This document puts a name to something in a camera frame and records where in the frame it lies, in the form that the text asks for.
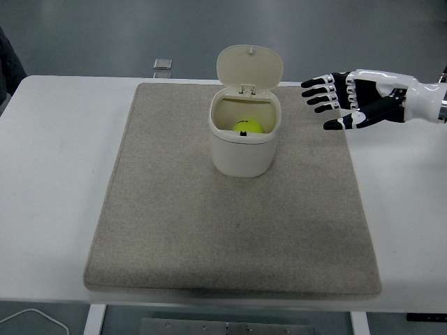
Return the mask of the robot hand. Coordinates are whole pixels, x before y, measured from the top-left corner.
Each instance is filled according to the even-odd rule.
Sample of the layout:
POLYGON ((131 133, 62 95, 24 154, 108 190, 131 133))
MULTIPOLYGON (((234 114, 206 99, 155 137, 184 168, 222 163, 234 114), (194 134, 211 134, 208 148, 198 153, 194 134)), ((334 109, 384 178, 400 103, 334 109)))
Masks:
POLYGON ((316 113, 349 113, 324 123, 325 130, 360 129, 381 121, 404 123, 423 119, 446 123, 446 74, 424 84, 416 78, 379 70, 330 73, 304 81, 302 97, 316 113))

